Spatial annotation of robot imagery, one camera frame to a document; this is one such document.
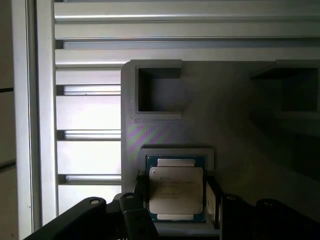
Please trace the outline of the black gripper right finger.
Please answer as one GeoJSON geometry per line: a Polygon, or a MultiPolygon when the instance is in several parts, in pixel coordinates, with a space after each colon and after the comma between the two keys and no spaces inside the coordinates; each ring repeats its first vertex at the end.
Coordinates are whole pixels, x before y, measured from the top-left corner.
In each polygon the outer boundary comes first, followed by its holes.
{"type": "Polygon", "coordinates": [[[254,205],[223,192],[206,176],[206,208],[221,240],[318,240],[320,224],[282,202],[265,198],[254,205]]]}

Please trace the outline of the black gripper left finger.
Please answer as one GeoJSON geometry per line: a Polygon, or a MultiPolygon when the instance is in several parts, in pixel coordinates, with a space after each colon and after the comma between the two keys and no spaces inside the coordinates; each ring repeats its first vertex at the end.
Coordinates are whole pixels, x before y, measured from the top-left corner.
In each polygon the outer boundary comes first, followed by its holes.
{"type": "Polygon", "coordinates": [[[157,240],[158,231],[144,203],[148,176],[139,171],[132,192],[107,203],[88,197],[27,236],[28,240],[157,240]]]}

